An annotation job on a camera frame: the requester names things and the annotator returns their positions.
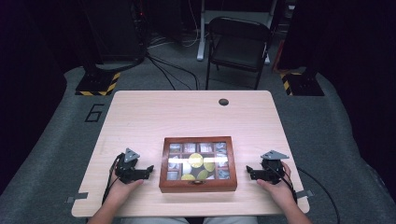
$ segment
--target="black cable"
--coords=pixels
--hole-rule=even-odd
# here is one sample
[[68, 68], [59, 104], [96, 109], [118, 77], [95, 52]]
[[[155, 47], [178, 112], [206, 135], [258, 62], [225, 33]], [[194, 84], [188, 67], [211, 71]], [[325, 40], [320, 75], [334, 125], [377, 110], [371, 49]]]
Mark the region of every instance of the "black cable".
[[191, 90], [191, 87], [189, 85], [187, 85], [186, 83], [184, 83], [183, 81], [181, 81], [180, 79], [178, 79], [177, 77], [175, 77], [174, 75], [172, 75], [172, 73], [170, 73], [168, 70], [166, 70], [164, 67], [161, 67], [161, 69], [163, 69], [164, 72], [166, 72], [167, 74], [169, 74], [169, 76], [171, 76], [172, 78], [176, 79], [178, 82], [180, 82], [181, 84], [183, 84], [184, 86], [186, 86], [189, 90]]
[[294, 188], [294, 186], [293, 186], [293, 182], [291, 182], [291, 178], [290, 178], [290, 176], [285, 172], [285, 175], [289, 178], [289, 180], [290, 180], [290, 184], [291, 184], [291, 187], [292, 188]]
[[113, 184], [116, 182], [116, 180], [118, 180], [118, 178], [117, 178], [115, 181], [113, 181], [112, 184], [110, 184], [111, 177], [113, 176], [114, 168], [116, 167], [117, 161], [120, 159], [120, 157], [121, 157], [121, 155], [119, 155], [119, 156], [113, 161], [113, 164], [112, 164], [111, 167], [110, 167], [109, 174], [108, 174], [107, 185], [106, 185], [105, 193], [104, 193], [103, 199], [102, 199], [102, 204], [105, 202], [105, 200], [106, 200], [106, 198], [107, 198], [107, 195], [108, 195], [108, 193], [110, 192], [111, 187], [112, 187]]
[[332, 199], [332, 195], [330, 195], [329, 191], [327, 191], [326, 188], [324, 188], [324, 186], [322, 184], [320, 184], [320, 182], [318, 180], [316, 180], [312, 175], [310, 175], [307, 171], [303, 170], [300, 167], [297, 167], [297, 170], [299, 170], [299, 171], [303, 172], [304, 174], [306, 174], [307, 176], [311, 177], [326, 192], [327, 196], [329, 196], [329, 199], [332, 202], [332, 206], [334, 207], [335, 214], [337, 215], [337, 223], [340, 223], [340, 214], [338, 213], [337, 206], [335, 205], [335, 202]]
[[161, 72], [163, 72], [163, 75], [166, 77], [166, 79], [168, 80], [169, 84], [171, 84], [173, 90], [175, 91], [176, 88], [175, 86], [172, 84], [172, 81], [169, 79], [168, 75], [166, 75], [166, 73], [163, 71], [163, 69], [154, 61], [152, 60], [150, 57], [147, 57], [158, 69], [161, 70]]
[[179, 70], [181, 70], [181, 71], [183, 71], [183, 72], [186, 72], [186, 73], [192, 75], [192, 77], [193, 77], [194, 80], [195, 80], [195, 88], [196, 88], [196, 90], [199, 90], [199, 86], [200, 86], [201, 84], [200, 84], [200, 81], [199, 81], [198, 77], [197, 77], [193, 72], [191, 72], [191, 71], [189, 71], [189, 70], [187, 70], [187, 69], [185, 69], [185, 68], [183, 68], [183, 67], [180, 67], [180, 66], [178, 66], [178, 65], [176, 65], [176, 64], [169, 63], [169, 62], [167, 62], [166, 60], [161, 59], [161, 58], [158, 58], [158, 57], [156, 57], [156, 56], [151, 56], [151, 55], [149, 55], [149, 57], [150, 57], [152, 60], [155, 60], [155, 61], [158, 62], [158, 63], [166, 64], [166, 65], [168, 65], [168, 66], [174, 67], [174, 68], [176, 68], [176, 69], [179, 69]]

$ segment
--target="wooden box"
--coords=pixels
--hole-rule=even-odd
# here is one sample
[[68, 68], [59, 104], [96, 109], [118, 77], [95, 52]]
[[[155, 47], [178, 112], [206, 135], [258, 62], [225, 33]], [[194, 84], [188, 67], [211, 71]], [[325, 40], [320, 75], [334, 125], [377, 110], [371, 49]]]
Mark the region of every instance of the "wooden box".
[[162, 193], [235, 191], [230, 136], [165, 138]]

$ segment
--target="black speaker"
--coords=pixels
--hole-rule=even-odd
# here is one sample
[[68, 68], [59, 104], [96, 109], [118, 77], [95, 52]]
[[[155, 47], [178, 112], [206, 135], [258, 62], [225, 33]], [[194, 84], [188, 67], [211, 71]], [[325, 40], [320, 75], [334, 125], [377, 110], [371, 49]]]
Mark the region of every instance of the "black speaker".
[[147, 23], [141, 1], [80, 1], [103, 62], [144, 59]]

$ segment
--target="gold coin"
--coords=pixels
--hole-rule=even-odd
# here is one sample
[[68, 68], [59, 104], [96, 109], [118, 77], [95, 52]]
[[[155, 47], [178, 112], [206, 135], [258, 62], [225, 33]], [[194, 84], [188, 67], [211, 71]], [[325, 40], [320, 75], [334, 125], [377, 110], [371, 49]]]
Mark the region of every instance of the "gold coin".
[[198, 174], [197, 179], [207, 179], [207, 174], [208, 174], [208, 171], [207, 171], [207, 170], [202, 170], [202, 171]]
[[204, 158], [201, 156], [201, 154], [192, 153], [189, 157], [189, 164], [193, 168], [201, 167], [202, 164], [204, 164]]
[[215, 163], [214, 162], [204, 162], [204, 167], [208, 172], [212, 172], [215, 170]]
[[193, 176], [193, 175], [183, 175], [183, 176], [181, 177], [181, 179], [182, 179], [182, 180], [194, 180], [194, 179], [195, 179], [195, 176]]

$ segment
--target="black chair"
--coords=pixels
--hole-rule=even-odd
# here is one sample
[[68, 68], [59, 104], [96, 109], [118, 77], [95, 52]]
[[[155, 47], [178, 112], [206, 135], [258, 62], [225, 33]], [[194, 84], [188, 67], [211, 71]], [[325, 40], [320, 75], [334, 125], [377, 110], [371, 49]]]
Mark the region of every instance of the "black chair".
[[228, 17], [217, 17], [208, 25], [209, 56], [206, 86], [209, 85], [210, 64], [257, 73], [257, 90], [262, 68], [270, 46], [271, 32], [263, 24]]

